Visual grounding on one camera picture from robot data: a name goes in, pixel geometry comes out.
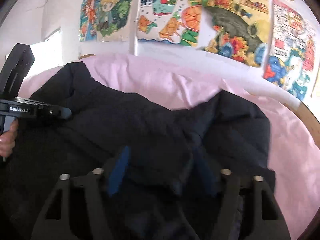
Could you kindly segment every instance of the black down jacket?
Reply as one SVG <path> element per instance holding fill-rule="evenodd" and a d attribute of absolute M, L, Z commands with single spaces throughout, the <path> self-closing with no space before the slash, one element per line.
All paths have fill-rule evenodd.
<path fill-rule="evenodd" d="M 125 146 L 130 164 L 108 204 L 115 240 L 207 239 L 221 205 L 222 168 L 260 175 L 274 189 L 269 120 L 229 92 L 171 111 L 101 85 L 79 62 L 65 65 L 31 99 L 73 115 L 54 123 L 20 120 L 14 153 L 0 169 L 2 239 L 30 239 L 60 174 L 86 175 Z"/>

